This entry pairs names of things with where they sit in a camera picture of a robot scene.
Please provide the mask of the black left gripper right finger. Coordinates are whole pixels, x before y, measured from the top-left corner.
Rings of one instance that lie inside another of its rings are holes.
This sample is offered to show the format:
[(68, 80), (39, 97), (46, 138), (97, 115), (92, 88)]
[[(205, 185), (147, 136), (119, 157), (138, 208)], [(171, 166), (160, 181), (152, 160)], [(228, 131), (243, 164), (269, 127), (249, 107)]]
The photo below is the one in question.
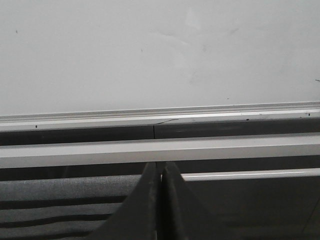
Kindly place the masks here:
[(239, 240), (197, 199), (173, 162), (162, 172), (161, 227), (164, 240)]

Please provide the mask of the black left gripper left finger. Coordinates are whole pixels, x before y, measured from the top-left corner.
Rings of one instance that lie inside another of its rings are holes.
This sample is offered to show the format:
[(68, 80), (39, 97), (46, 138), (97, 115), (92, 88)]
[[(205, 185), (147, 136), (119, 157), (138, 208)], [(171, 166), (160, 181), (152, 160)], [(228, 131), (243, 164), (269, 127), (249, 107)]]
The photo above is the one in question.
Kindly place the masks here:
[(89, 240), (155, 240), (157, 238), (158, 171), (147, 163), (137, 185), (116, 212)]

